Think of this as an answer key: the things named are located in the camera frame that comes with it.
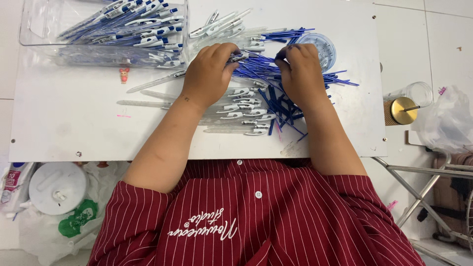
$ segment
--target metal stand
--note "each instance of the metal stand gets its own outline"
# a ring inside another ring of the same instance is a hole
[[[372,157],[375,161],[379,162],[386,170],[393,175],[396,180],[401,183],[401,185],[411,193],[416,200],[409,206],[407,211],[396,221],[397,226],[401,228],[406,220],[409,218],[409,216],[412,214],[415,208],[417,206],[422,205],[430,215],[435,219],[435,221],[438,222],[438,224],[444,228],[447,233],[448,237],[444,237],[441,240],[445,242],[454,242],[457,238],[461,238],[464,240],[469,241],[470,243],[473,242],[473,238],[466,236],[464,234],[461,234],[459,232],[453,231],[444,221],[443,219],[431,208],[429,204],[427,204],[424,201],[425,195],[429,192],[429,190],[434,186],[434,184],[437,182],[437,180],[440,178],[440,176],[446,176],[446,177],[461,177],[461,178],[467,178],[467,179],[473,179],[473,167],[471,166],[464,166],[464,165],[452,165],[450,164],[452,160],[452,156],[448,153],[446,153],[443,150],[440,149],[434,149],[434,151],[441,152],[445,154],[447,160],[445,161],[445,164],[440,167],[440,169],[431,169],[431,168],[417,168],[417,167],[406,167],[406,166],[398,166],[398,165],[389,165],[385,161],[381,160],[378,157]],[[456,171],[456,170],[445,170],[445,168],[455,168],[455,169],[461,169],[463,171]],[[423,174],[432,174],[432,178],[429,180],[429,182],[426,184],[426,186],[421,190],[420,193],[417,193],[395,170],[398,171],[404,171],[404,172],[413,172],[413,173],[423,173]],[[417,244],[411,243],[412,246],[419,252],[422,252],[423,254],[432,257],[435,260],[441,261],[443,263],[446,263],[448,265],[458,265],[455,264],[448,259],[439,256],[436,253],[433,253],[431,251],[426,250],[425,248],[421,248]]]

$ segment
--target hand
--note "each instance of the hand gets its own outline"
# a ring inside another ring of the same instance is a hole
[[[286,46],[276,55],[275,63],[281,70],[284,91],[303,111],[318,98],[328,99],[315,45]]]
[[[238,46],[232,43],[202,48],[187,68],[179,99],[203,111],[216,103],[227,90],[233,70],[239,67],[238,63],[225,65],[231,53],[240,53]]]

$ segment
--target green printed logo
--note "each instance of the green printed logo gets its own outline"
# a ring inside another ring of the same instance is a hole
[[[71,238],[80,234],[80,227],[97,217],[98,204],[86,199],[74,210],[74,214],[59,223],[61,235]]]

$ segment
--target maroon shirt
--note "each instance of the maroon shirt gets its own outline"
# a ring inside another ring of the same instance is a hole
[[[310,160],[188,161],[175,190],[118,183],[88,265],[424,265],[367,176]]]

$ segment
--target white container lid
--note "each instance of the white container lid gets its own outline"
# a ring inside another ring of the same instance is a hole
[[[31,177],[31,203],[41,212],[59,215],[82,203],[88,188],[86,173],[72,162],[48,162]]]

